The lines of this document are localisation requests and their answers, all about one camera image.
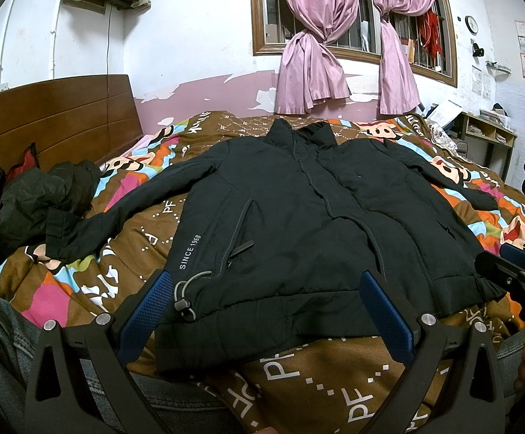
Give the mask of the red hanging garment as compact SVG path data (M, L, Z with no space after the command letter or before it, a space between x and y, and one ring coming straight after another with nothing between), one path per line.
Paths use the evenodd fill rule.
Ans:
M421 37L421 46L428 56L435 60L442 55L440 20L431 9L417 18L418 33Z

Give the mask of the brown wooden headboard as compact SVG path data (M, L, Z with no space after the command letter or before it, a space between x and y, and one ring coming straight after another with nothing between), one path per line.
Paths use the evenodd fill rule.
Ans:
M40 167L103 163L143 135L129 77L57 78L0 92L0 166L19 163L34 144Z

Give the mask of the black winter jacket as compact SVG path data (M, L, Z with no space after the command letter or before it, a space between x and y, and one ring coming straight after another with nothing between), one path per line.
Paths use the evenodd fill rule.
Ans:
M167 167L104 213L49 217L50 258L94 254L135 214L184 195L166 258L173 298L155 350L166 378L251 362L319 339L376 332L359 278L378 273L424 314L499 299L474 267L481 245L442 190L496 200L389 139L338 143L326 123L275 120Z

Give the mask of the wooden desk shelf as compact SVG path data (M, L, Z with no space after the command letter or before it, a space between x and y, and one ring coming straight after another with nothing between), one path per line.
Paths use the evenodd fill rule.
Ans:
M450 124L449 133L465 144L464 156L467 159L487 167L503 180L507 179L516 143L513 131L499 123L462 112Z

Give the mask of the round wall clock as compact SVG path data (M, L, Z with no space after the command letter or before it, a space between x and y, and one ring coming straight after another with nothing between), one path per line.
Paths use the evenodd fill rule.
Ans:
M465 25L471 34L476 35L478 33L478 23L472 16L465 16Z

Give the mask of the dark green jacket pile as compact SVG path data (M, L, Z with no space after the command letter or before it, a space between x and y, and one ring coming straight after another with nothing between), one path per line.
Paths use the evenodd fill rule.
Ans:
M5 188L0 200L0 245L18 247L46 233L49 214L83 217L102 177L90 161L33 167Z

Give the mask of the wooden framed window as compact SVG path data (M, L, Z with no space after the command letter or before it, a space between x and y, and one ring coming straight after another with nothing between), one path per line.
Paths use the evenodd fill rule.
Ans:
M279 55L303 25L296 20L285 0L251 0L253 53ZM421 46L417 18L393 14L390 22L400 36L413 73L458 85L456 36L449 0L435 0L433 10L440 20L442 55L431 59ZM359 16L346 33L330 44L339 59L379 64L381 52L380 16L372 0L359 0Z

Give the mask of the right pink curtain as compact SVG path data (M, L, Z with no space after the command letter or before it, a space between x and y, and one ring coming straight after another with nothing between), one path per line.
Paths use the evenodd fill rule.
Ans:
M421 100L411 65L390 18L393 14L421 16L431 8L435 0L372 1L380 15L380 113L384 116L403 115L417 107Z

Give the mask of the left pink curtain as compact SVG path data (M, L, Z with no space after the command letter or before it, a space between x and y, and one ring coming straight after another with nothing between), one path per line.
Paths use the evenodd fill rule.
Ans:
M275 112L303 115L350 95L343 68L329 50L359 16L359 0L285 0L302 25L286 44L278 73Z

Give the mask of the pink curtain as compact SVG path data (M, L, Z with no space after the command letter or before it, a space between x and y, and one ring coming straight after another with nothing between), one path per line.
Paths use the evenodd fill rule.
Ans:
M403 115L417 107L421 100L411 65L390 18L393 14L421 16L431 8L435 0L372 1L380 15L380 113L384 116Z
M359 0L285 0L302 25L286 44L278 73L275 112L303 115L350 95L343 68L329 50L359 16Z

